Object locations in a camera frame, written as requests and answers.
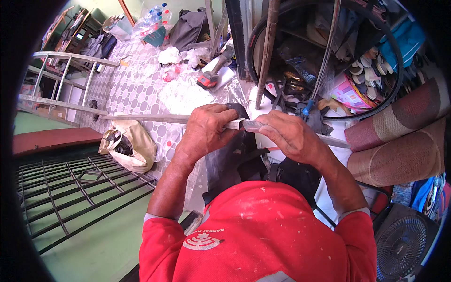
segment black fan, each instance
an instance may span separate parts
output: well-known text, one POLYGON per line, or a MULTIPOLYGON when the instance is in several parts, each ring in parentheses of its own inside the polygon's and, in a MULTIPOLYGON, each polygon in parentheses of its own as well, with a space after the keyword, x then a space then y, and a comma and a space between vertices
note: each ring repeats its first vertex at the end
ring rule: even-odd
POLYGON ((423 214, 393 204, 375 235, 377 279, 395 282, 418 274, 437 231, 438 226, 423 214))

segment rolled carpet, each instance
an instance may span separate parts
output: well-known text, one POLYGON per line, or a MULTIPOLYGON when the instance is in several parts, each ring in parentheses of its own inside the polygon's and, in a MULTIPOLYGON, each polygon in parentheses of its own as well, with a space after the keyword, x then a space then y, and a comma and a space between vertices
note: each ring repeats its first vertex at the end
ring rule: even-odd
POLYGON ((433 123, 449 110, 443 77, 431 78, 381 112, 346 129, 345 137, 354 152, 372 149, 433 123))
POLYGON ((384 187, 443 173, 446 119, 373 149, 352 153, 348 170, 357 181, 384 187))

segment blue handle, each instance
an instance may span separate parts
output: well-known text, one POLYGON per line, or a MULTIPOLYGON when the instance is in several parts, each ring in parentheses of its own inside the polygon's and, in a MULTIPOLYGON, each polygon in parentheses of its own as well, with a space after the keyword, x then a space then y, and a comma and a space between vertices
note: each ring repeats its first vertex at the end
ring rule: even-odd
POLYGON ((307 104, 307 107, 305 107, 303 110, 302 110, 302 113, 304 114, 304 115, 306 115, 306 116, 308 116, 308 112, 310 111, 310 109, 313 107, 313 100, 309 100, 308 101, 308 104, 307 104))

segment hand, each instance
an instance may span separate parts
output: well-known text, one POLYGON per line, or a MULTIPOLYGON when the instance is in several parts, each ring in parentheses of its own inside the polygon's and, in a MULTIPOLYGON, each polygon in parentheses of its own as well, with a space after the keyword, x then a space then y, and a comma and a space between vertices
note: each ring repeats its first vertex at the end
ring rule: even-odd
POLYGON ((315 132, 299 117, 272 110, 256 118, 266 126, 260 133, 276 143, 285 156, 293 161, 307 163, 319 169, 331 153, 315 132))
POLYGON ((194 165, 200 158, 224 147, 239 130, 223 127, 238 118, 238 112, 226 105, 204 105, 193 110, 186 131, 176 153, 183 154, 185 161, 194 165))

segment red t-shirt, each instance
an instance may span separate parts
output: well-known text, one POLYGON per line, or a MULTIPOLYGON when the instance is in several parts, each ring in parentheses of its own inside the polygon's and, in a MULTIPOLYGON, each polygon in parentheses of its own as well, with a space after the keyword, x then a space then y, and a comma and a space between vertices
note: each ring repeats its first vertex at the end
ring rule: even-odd
POLYGON ((174 220, 143 226, 140 281, 256 281, 279 271, 296 281, 375 281, 373 224, 364 212, 332 231, 293 187, 247 181, 217 196, 185 236, 174 220))

